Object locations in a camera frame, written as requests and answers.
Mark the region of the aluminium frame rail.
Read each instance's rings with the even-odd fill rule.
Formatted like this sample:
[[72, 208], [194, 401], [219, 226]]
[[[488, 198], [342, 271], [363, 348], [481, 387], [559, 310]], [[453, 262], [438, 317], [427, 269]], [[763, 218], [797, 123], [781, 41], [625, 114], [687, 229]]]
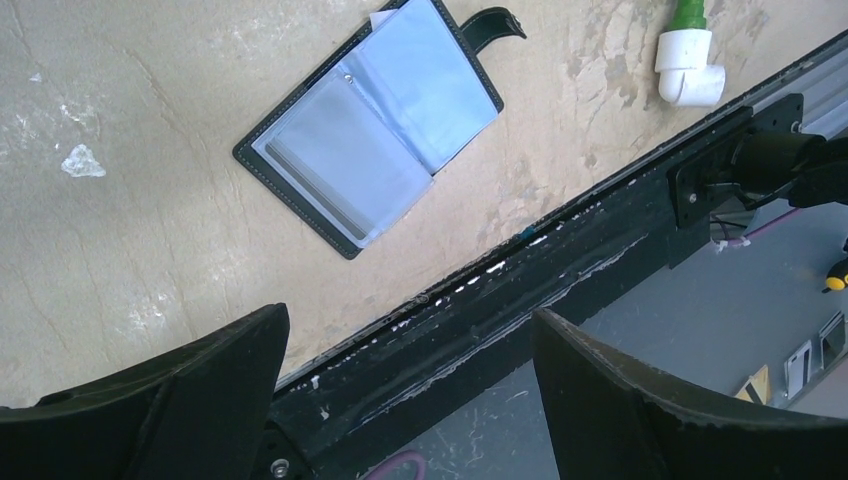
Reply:
[[769, 78], [749, 97], [763, 129], [821, 135], [847, 131], [847, 33], [839, 33]]

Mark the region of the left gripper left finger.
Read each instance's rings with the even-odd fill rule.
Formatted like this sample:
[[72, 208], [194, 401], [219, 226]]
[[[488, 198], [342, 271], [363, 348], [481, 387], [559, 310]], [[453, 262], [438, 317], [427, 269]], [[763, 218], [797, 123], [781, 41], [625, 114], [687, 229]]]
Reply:
[[5, 479], [247, 479], [290, 319], [264, 306], [198, 340], [1, 411]]

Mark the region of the green white pipe fitting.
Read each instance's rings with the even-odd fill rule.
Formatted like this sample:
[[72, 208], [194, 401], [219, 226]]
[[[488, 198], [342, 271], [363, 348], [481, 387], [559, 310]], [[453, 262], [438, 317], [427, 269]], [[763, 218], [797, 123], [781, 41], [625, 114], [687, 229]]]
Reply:
[[679, 108], [719, 103], [726, 71], [722, 65], [709, 63], [712, 37], [705, 2], [678, 1], [667, 29], [659, 36], [655, 57], [658, 93], [665, 102]]

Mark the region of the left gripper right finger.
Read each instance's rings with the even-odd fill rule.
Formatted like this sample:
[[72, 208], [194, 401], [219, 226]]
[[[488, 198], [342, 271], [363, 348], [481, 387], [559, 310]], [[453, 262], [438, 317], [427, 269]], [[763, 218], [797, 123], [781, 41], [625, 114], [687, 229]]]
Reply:
[[655, 368], [556, 313], [533, 365], [563, 479], [843, 479], [847, 423], [757, 405]]

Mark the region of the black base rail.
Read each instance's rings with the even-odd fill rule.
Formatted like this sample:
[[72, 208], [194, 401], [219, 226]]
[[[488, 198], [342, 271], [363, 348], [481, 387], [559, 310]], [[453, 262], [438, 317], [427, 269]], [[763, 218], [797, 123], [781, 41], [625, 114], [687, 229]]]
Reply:
[[429, 430], [531, 356], [529, 318], [565, 302], [591, 317], [709, 239], [715, 199], [684, 199], [670, 177], [698, 154], [756, 131], [794, 132], [804, 109], [789, 94], [725, 111], [632, 170], [570, 203], [384, 317], [373, 332], [281, 386], [256, 479], [355, 477]]

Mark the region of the yellow black screwdriver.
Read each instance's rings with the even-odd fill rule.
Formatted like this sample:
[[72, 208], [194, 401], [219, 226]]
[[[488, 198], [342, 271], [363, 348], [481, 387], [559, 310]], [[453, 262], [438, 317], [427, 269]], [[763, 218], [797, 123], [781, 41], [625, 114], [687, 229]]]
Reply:
[[830, 267], [826, 274], [825, 288], [822, 290], [823, 293], [843, 291], [847, 288], [847, 266], [848, 258], [844, 258]]

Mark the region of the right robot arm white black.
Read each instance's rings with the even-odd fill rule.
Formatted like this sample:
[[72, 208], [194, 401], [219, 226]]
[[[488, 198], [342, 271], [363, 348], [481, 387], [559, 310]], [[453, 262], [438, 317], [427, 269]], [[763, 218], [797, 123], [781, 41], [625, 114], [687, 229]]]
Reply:
[[782, 198], [795, 208], [847, 203], [847, 139], [759, 132], [731, 158], [730, 180], [744, 194]]

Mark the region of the black leather card holder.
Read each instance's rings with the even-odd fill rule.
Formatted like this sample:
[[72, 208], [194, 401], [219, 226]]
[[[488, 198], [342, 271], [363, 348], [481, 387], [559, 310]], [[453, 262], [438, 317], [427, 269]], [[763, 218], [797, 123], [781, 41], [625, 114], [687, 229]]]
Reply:
[[500, 6], [458, 23], [440, 1], [391, 1], [240, 140], [233, 157], [353, 259], [501, 113], [478, 56], [524, 34]]

